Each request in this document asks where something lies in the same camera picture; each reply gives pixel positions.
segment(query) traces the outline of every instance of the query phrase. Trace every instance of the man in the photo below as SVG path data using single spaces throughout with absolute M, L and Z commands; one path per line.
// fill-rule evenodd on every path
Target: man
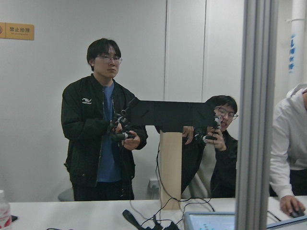
M 307 84 L 290 90 L 274 109 L 270 185 L 284 213 L 305 210 L 295 196 L 307 195 Z
M 194 170 L 197 170 L 194 178 L 191 181 L 182 180 L 183 189 L 189 184 L 183 197 L 235 197 L 237 140 L 229 135 L 227 128 L 238 117 L 237 104 L 232 97 L 225 95 L 213 96 L 207 103 L 220 116 L 220 129 L 208 127 L 207 136 L 216 139 L 205 139 L 207 144 L 204 151 L 190 153 L 201 155 L 200 160 L 194 164 Z M 183 169 L 188 168 L 186 164 L 191 167 L 193 163 L 182 162 Z M 182 170 L 182 178 L 186 178 L 187 173 Z
M 94 41 L 87 50 L 93 73 L 71 83 L 63 92 L 61 123 L 69 140 L 65 166 L 76 201 L 134 198 L 131 151 L 143 148 L 148 136 L 144 126 L 133 125 L 128 130 L 133 138 L 114 141 L 109 135 L 121 132 L 121 123 L 110 121 L 134 98 L 114 81 L 121 60 L 115 41 Z

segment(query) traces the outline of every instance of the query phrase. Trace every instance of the wooden post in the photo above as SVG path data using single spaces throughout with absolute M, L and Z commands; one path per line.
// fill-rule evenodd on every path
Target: wooden post
M 182 133 L 160 131 L 160 201 L 164 210 L 180 209 Z

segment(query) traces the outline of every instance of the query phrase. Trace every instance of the white hoodie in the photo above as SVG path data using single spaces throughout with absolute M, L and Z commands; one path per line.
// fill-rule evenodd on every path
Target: white hoodie
M 292 195 L 290 169 L 307 169 L 307 84 L 290 90 L 274 109 L 270 184 L 278 197 Z

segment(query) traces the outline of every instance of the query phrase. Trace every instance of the jacket logo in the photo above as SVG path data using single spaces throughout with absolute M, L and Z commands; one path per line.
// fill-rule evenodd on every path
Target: jacket logo
M 83 98 L 83 99 L 82 99 L 82 103 L 83 103 L 83 104 L 91 104 L 91 100 L 92 100 L 92 99 Z

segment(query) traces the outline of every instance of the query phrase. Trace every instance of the eyeglasses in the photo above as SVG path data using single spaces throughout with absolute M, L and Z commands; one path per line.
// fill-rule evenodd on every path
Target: eyeglasses
M 226 114 L 228 114 L 228 117 L 232 120 L 235 120 L 239 116 L 239 115 L 235 114 L 234 112 L 229 112 L 229 111 L 225 110 L 222 107 L 215 107 L 214 109 L 217 109 L 222 116 L 226 116 Z
M 101 55 L 101 56 L 97 56 L 97 57 L 101 58 L 106 64 L 110 63 L 113 60 L 115 64 L 119 65 L 121 63 L 121 61 L 123 60 L 119 56 L 110 57 L 110 55 Z

